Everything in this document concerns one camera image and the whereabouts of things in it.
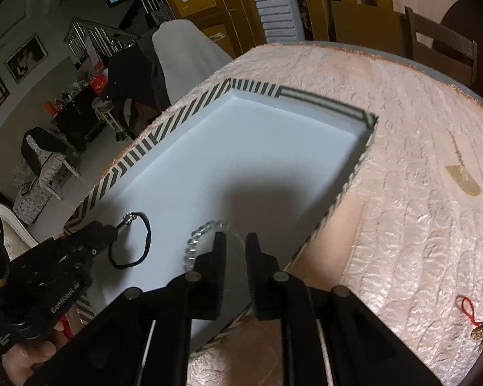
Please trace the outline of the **left hand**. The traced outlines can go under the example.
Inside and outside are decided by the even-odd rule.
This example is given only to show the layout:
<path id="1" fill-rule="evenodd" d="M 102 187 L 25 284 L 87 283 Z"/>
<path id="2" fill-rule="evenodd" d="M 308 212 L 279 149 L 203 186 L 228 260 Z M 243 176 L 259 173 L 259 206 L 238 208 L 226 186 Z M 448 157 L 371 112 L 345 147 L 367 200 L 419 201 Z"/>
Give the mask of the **left hand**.
<path id="1" fill-rule="evenodd" d="M 1 358 L 2 366 L 13 385 L 22 386 L 34 374 L 36 364 L 45 363 L 68 342 L 61 321 L 55 324 L 49 338 L 16 343 Z"/>

